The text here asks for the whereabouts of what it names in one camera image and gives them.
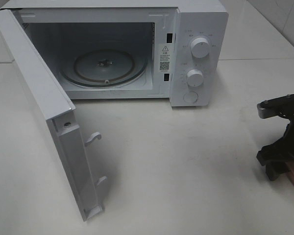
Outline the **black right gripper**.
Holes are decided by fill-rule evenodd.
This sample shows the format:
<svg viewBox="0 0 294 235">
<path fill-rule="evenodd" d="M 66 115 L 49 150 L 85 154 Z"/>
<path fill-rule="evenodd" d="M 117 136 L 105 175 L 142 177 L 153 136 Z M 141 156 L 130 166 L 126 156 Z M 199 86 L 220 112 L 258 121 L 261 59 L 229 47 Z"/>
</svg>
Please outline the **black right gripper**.
<svg viewBox="0 0 294 235">
<path fill-rule="evenodd" d="M 283 136 L 274 143 L 263 146 L 257 153 L 260 165 L 266 165 L 266 175 L 270 181 L 291 171 L 285 162 L 294 162 L 294 116 L 287 120 L 290 122 Z"/>
</svg>

